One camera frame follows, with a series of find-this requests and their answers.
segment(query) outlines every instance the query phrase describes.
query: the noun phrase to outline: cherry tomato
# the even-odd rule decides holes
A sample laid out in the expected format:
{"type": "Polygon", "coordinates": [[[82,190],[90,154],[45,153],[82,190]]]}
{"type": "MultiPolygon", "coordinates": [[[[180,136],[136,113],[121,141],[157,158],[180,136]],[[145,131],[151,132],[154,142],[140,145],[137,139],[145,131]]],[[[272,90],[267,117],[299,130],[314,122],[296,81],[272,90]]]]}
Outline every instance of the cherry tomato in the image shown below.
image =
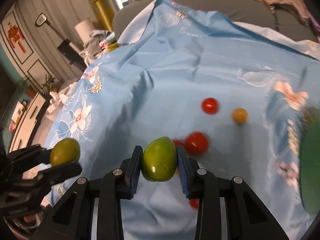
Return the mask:
{"type": "Polygon", "coordinates": [[[236,124],[244,124],[248,120],[248,113],[243,108],[237,108],[232,113],[232,119],[236,124]]]}
{"type": "Polygon", "coordinates": [[[177,147],[178,145],[183,145],[182,141],[180,141],[180,140],[172,140],[172,141],[173,141],[175,147],[177,147]]]}
{"type": "Polygon", "coordinates": [[[193,132],[185,140],[184,148],[190,154],[203,154],[209,148],[209,141],[200,132],[193,132]]]}
{"type": "Polygon", "coordinates": [[[189,199],[189,205],[194,209],[198,209],[199,208],[199,199],[189,199]]]}
{"type": "Polygon", "coordinates": [[[219,104],[214,98],[206,98],[202,101],[201,107],[206,114],[215,114],[218,112],[219,104]]]}

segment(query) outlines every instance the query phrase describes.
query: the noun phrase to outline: red cherry tomato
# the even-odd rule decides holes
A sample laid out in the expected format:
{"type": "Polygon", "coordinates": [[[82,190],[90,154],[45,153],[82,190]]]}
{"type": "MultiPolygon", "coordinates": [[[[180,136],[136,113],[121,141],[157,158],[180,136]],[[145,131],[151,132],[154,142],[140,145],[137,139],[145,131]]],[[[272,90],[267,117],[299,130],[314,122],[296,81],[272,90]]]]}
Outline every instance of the red cherry tomato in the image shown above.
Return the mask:
{"type": "Polygon", "coordinates": [[[177,147],[178,145],[183,145],[182,141],[180,141],[180,140],[172,140],[172,141],[173,141],[175,147],[177,147]]]}
{"type": "Polygon", "coordinates": [[[206,114],[215,114],[218,112],[219,104],[214,98],[206,98],[202,101],[201,107],[206,114]]]}
{"type": "Polygon", "coordinates": [[[185,140],[184,148],[190,154],[203,154],[209,148],[209,141],[200,132],[193,132],[185,140]]]}
{"type": "Polygon", "coordinates": [[[199,199],[190,199],[189,205],[194,209],[198,209],[199,208],[199,199]]]}

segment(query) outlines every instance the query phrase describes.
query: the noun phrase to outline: green object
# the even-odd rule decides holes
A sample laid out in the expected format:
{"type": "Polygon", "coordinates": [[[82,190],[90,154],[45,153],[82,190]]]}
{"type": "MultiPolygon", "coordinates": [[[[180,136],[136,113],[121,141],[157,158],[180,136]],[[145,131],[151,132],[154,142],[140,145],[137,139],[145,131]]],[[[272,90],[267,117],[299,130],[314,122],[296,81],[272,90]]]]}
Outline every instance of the green object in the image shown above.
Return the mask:
{"type": "Polygon", "coordinates": [[[54,81],[56,78],[49,76],[49,78],[47,77],[47,74],[45,75],[45,83],[42,84],[43,87],[43,94],[48,94],[50,91],[53,91],[54,88],[54,81]]]}
{"type": "Polygon", "coordinates": [[[149,181],[168,181],[177,169],[177,152],[169,137],[152,141],[144,150],[141,160],[143,177],[149,181]]]}
{"type": "Polygon", "coordinates": [[[300,146],[300,192],[304,208],[311,216],[320,210],[320,126],[308,127],[300,146]]]}
{"type": "Polygon", "coordinates": [[[79,161],[80,146],[77,140],[73,138],[64,138],[59,141],[51,150],[50,164],[58,166],[71,161],[79,161]]]}
{"type": "Polygon", "coordinates": [[[116,48],[118,48],[119,47],[119,45],[118,45],[118,43],[112,43],[112,44],[110,44],[109,46],[108,46],[108,50],[109,51],[113,51],[113,50],[115,50],[116,48]]]}
{"type": "Polygon", "coordinates": [[[27,87],[31,84],[31,75],[25,75],[24,77],[20,78],[17,82],[17,90],[19,94],[23,94],[27,87]]]}
{"type": "Polygon", "coordinates": [[[4,51],[3,47],[0,45],[0,63],[1,66],[4,68],[10,79],[16,83],[21,78],[21,75],[12,65],[10,59],[8,58],[6,52],[4,51]]]}

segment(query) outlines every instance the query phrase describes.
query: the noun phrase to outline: red chinese knot decoration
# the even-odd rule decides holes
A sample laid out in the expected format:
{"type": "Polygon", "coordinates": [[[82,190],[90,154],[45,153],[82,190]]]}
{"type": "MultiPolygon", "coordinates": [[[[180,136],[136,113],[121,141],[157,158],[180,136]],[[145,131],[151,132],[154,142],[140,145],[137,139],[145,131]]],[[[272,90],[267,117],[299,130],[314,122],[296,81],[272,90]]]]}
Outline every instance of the red chinese knot decoration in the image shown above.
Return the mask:
{"type": "Polygon", "coordinates": [[[22,50],[22,52],[25,53],[26,50],[24,49],[23,45],[20,42],[20,39],[24,40],[24,36],[23,36],[21,30],[16,25],[12,26],[11,22],[9,22],[8,25],[10,27],[10,29],[8,30],[8,40],[9,40],[11,47],[13,49],[15,49],[14,44],[17,43],[19,45],[20,49],[22,50]]]}

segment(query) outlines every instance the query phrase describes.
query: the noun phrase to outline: white cabinet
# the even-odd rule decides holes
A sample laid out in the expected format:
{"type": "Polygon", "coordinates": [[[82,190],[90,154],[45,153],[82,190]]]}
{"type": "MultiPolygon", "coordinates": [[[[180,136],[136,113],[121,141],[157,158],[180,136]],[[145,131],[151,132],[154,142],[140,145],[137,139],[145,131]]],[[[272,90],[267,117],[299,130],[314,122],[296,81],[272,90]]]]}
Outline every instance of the white cabinet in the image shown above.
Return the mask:
{"type": "Polygon", "coordinates": [[[12,143],[9,152],[24,148],[27,146],[31,133],[37,123],[36,117],[38,116],[41,108],[45,103],[45,99],[37,93],[36,97],[30,102],[27,110],[23,114],[17,129],[13,135],[12,143]]]}

